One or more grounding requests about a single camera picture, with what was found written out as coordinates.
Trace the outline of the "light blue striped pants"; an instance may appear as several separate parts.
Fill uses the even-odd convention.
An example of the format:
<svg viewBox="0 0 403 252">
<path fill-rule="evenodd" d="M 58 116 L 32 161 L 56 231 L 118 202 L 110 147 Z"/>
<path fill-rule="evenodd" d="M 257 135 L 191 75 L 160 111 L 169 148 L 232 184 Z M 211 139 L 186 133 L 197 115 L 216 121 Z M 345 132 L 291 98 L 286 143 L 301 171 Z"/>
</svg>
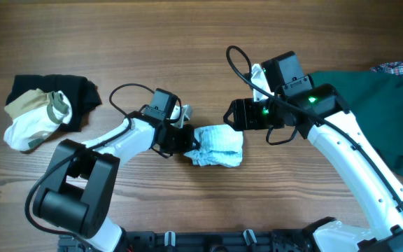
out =
<svg viewBox="0 0 403 252">
<path fill-rule="evenodd" d="M 195 129 L 200 147 L 184 153 L 193 165 L 238 167 L 243 160 L 243 132 L 229 125 L 211 125 Z"/>
</svg>

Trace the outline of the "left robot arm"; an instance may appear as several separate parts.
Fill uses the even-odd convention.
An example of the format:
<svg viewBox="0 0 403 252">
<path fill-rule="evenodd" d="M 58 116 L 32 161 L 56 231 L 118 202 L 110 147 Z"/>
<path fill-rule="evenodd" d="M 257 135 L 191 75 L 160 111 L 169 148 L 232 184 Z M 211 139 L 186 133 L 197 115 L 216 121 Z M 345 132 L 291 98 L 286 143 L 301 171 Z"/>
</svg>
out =
<svg viewBox="0 0 403 252">
<path fill-rule="evenodd" d="M 46 173 L 25 202 L 25 215 L 37 229 L 58 235 L 58 251 L 142 251 L 153 234 L 132 234 L 108 216 L 119 168 L 135 155 L 158 146 L 164 158 L 198 148 L 192 108 L 162 89 L 150 104 L 125 115 L 105 135 L 78 143 L 65 139 L 53 153 Z"/>
</svg>

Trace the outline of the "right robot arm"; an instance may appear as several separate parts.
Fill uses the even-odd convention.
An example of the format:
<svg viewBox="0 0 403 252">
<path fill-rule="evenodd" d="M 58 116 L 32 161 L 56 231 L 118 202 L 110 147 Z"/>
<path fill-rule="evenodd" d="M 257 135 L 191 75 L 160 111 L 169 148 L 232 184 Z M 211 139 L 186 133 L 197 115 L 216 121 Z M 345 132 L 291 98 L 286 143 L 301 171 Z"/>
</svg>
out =
<svg viewBox="0 0 403 252">
<path fill-rule="evenodd" d="M 403 185 L 362 133 L 349 105 L 329 84 L 304 74 L 294 52 L 241 75 L 255 96 L 234 100 L 223 120 L 236 131 L 291 126 L 336 169 L 362 208 L 368 228 L 323 218 L 302 231 L 308 251 L 403 251 Z"/>
</svg>

